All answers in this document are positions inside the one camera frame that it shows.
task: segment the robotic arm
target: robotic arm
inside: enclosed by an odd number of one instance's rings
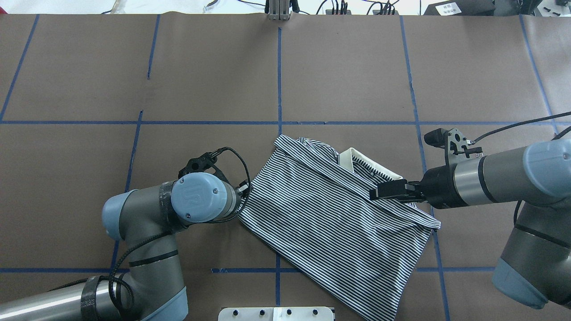
[[[571,139],[485,157],[458,129],[437,129],[424,140],[444,149],[446,165],[429,169],[419,182],[380,183],[371,199],[428,202],[438,209],[525,201],[492,282],[532,308],[548,301],[571,308]]]
[[[246,170],[248,179],[238,188],[214,165],[225,150],[236,154]],[[209,168],[214,175],[204,172]],[[188,303],[174,234],[194,223],[235,218],[246,205],[250,185],[244,160],[224,147],[188,161],[176,181],[110,198],[103,207],[103,225],[111,238],[129,246],[111,275],[0,304],[0,320],[184,319]],[[128,255],[130,271],[116,278]]]

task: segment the white label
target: white label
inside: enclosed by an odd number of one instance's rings
[[[436,6],[435,8],[436,10],[438,10],[438,13],[440,15],[453,15],[462,12],[462,10],[458,8],[456,2],[451,2],[445,5]]]

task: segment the blue joint cap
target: blue joint cap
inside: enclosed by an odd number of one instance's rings
[[[183,320],[188,314],[186,287],[141,321]]]
[[[494,270],[492,283],[500,292],[528,307],[539,310],[548,302],[545,295],[501,258]]]
[[[571,196],[571,139],[529,145],[524,151],[529,180],[553,197]]]
[[[171,204],[184,222],[202,223],[215,219],[226,206],[224,183],[207,172],[193,172],[175,182]]]
[[[121,216],[121,211],[123,210],[123,205],[127,200],[127,197],[136,190],[132,190],[123,194],[115,195],[108,199],[103,205],[103,211],[101,212],[101,219],[103,220],[103,226],[107,231],[107,235],[114,240],[121,240],[121,233],[119,232],[119,217]]]

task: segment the striped shirt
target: striped shirt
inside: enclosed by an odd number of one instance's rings
[[[412,204],[369,200],[391,180],[378,164],[353,157],[346,170],[335,149],[306,138],[281,135],[274,145],[242,222],[365,320],[393,320],[440,222]]]

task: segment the table surface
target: table surface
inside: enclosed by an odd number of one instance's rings
[[[109,197],[176,178],[222,146],[258,172],[278,134],[354,147],[407,179],[444,163],[433,129],[469,138],[569,110],[569,19],[252,15],[0,15],[0,302],[108,273]],[[545,141],[571,117],[484,139],[486,154]],[[219,166],[244,179],[231,156]],[[424,210],[431,211],[426,205]],[[492,285],[514,204],[434,210],[397,320],[568,320]],[[222,307],[331,306],[237,220],[178,236],[188,320]]]

